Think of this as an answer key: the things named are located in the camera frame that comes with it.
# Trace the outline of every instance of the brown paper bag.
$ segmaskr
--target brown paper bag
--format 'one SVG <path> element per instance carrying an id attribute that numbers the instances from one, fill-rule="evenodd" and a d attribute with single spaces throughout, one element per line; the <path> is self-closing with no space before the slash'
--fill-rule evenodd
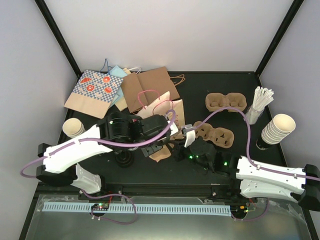
<path id="1" fill-rule="evenodd" d="M 103 119 L 122 82 L 117 76 L 85 70 L 64 106 Z"/>
<path id="2" fill-rule="evenodd" d="M 166 67 L 125 76 L 121 88 L 130 113 L 142 107 L 137 99 L 137 95 L 144 90 L 153 89 L 160 95 L 169 91 L 170 100 L 175 100 L 180 97 L 174 83 L 170 79 Z M 140 99 L 145 106 L 156 100 L 157 96 L 153 92 L 145 92 L 140 96 Z"/>

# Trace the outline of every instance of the cardboard cup holder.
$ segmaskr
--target cardboard cup holder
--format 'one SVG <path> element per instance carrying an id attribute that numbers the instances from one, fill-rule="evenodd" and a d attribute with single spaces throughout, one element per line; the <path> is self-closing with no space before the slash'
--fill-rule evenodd
<path id="1" fill-rule="evenodd" d="M 214 92 L 209 93 L 205 97 L 205 106 L 210 112 L 214 112 L 223 107 L 233 107 L 243 111 L 247 107 L 247 101 L 246 97 L 241 93 L 231 92 L 223 95 L 222 93 Z"/>
<path id="2" fill-rule="evenodd" d="M 197 121 L 194 127 L 200 125 L 202 122 Z M 201 127 L 195 130 L 195 137 L 202 137 L 205 141 L 211 141 L 214 145 L 228 149 L 232 146 L 235 140 L 235 135 L 229 129 L 223 127 L 213 128 L 209 123 L 204 123 Z"/>

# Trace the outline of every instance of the black tabletop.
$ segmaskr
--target black tabletop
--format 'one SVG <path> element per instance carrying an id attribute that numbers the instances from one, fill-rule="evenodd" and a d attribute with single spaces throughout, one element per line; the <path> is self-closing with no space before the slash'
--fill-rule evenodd
<path id="1" fill-rule="evenodd" d="M 172 77 L 181 72 L 170 72 Z M 259 82 L 253 73 L 186 73 L 186 81 L 177 86 L 177 90 L 183 99 L 186 124 L 194 124 L 204 120 L 210 112 L 205 106 L 205 98 L 209 93 L 242 93 L 246 97 L 247 108 L 251 105 L 255 88 Z M 116 106 L 111 107 L 108 113 L 118 111 Z M 98 119 L 80 112 L 71 111 L 70 118 L 78 118 L 84 124 L 85 129 L 97 123 Z M 283 166 L 285 161 L 279 145 L 267 150 L 259 150 L 256 140 L 262 129 L 270 121 L 270 115 L 265 110 L 257 123 L 251 126 L 250 155 L 253 160 Z M 246 155 L 247 127 L 243 117 L 236 112 L 223 111 L 213 116 L 209 121 L 214 128 L 222 127 L 233 131 L 234 142 L 228 151 Z M 60 142 L 66 141 L 62 136 Z M 140 149 L 134 152 L 134 163 L 128 168 L 119 167 L 114 161 L 114 154 L 108 153 L 102 156 L 93 156 L 80 165 L 88 171 L 105 177 L 107 184 L 138 184 L 138 185 L 212 185 L 227 184 L 228 179 L 217 174 L 207 173 L 190 160 L 174 161 L 171 157 L 155 162 L 145 158 Z"/>

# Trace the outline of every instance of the patterned paper bag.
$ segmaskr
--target patterned paper bag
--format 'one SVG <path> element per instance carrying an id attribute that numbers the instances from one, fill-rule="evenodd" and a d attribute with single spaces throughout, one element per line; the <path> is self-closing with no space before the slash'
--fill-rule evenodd
<path id="1" fill-rule="evenodd" d="M 85 70 L 64 106 L 103 119 L 122 82 L 117 76 Z"/>

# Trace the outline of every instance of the cup of straws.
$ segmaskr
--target cup of straws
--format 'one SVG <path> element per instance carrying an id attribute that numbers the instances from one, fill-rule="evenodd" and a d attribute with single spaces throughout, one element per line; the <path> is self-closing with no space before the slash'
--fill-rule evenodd
<path id="1" fill-rule="evenodd" d="M 250 125 L 257 122 L 261 114 L 264 112 L 265 107 L 274 100 L 272 97 L 273 94 L 274 92 L 272 89 L 262 88 L 259 86 L 254 90 L 253 103 L 245 114 Z"/>

